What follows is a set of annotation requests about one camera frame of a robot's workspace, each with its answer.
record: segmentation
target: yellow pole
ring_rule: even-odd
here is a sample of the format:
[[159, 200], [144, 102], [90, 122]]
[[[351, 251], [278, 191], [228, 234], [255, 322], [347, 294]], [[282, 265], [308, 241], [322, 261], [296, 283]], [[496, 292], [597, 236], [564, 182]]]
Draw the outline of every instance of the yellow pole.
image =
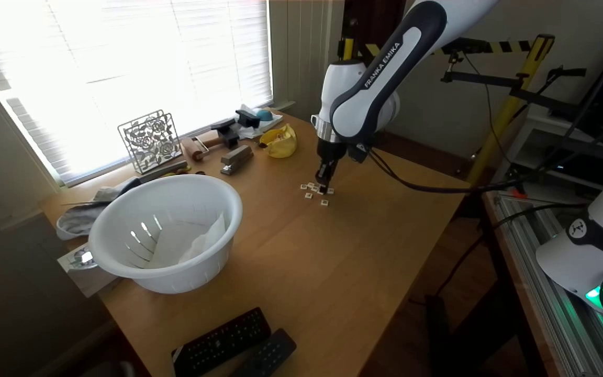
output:
[[[554, 35], [536, 35], [533, 50], [524, 63], [524, 67], [520, 69], [520, 78], [524, 78], [522, 90], [525, 90], [533, 84], [533, 78], [538, 69], [538, 65], [545, 61], [545, 57], [551, 52], [555, 37]], [[520, 98], [517, 96], [509, 96], [508, 102], [500, 107], [496, 120], [494, 120], [494, 133], [492, 132], [487, 137], [484, 147], [479, 149], [479, 153], [475, 155], [475, 161], [469, 170], [468, 181], [471, 184], [477, 184], [487, 165], [491, 163], [491, 160], [496, 153], [496, 138], [500, 138], [512, 123], [513, 113], [520, 109]]]

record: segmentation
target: window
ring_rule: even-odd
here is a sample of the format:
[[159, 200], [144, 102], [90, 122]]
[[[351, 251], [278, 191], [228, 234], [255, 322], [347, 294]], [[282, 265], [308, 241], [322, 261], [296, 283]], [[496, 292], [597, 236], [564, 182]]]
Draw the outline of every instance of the window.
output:
[[63, 184], [123, 163], [139, 115], [270, 102], [270, 71], [268, 0], [0, 0], [0, 98]]

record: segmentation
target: remote control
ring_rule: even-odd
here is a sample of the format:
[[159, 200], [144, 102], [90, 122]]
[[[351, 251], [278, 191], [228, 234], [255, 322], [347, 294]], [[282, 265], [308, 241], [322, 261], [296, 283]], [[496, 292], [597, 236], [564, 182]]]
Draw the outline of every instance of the remote control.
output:
[[234, 377], [268, 377], [296, 347], [296, 342], [278, 328], [238, 368]]
[[243, 350], [263, 344], [270, 335], [270, 327], [260, 308], [254, 308], [231, 322], [183, 346], [175, 368], [178, 377], [201, 374]]

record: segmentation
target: floor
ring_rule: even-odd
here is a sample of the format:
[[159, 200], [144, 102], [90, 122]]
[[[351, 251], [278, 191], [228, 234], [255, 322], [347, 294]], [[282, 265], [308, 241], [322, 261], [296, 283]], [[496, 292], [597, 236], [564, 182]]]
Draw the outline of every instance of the floor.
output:
[[[468, 163], [447, 153], [412, 144], [395, 133], [385, 133], [380, 147], [402, 155], [407, 160], [420, 161], [434, 170], [459, 176]], [[378, 350], [366, 363], [364, 377], [400, 377], [431, 374], [428, 363], [428, 328], [426, 328], [426, 295], [431, 295], [438, 284], [447, 278], [453, 264], [466, 251], [469, 242], [477, 236], [477, 220], [459, 217], [447, 229], [438, 246], [434, 250], [429, 261], [426, 264], [422, 276], [412, 284], [408, 300], [397, 311], [389, 328], [382, 338]], [[475, 303], [477, 297], [492, 284], [494, 271], [489, 258], [489, 250], [479, 246], [456, 272], [453, 283], [444, 288], [443, 297], [447, 302], [451, 327], [456, 325]], [[101, 361], [122, 361], [136, 359], [126, 340], [114, 338], [109, 346], [93, 356], [93, 365]], [[484, 367], [484, 374], [525, 374], [525, 365], [515, 342], [508, 344], [494, 359]]]

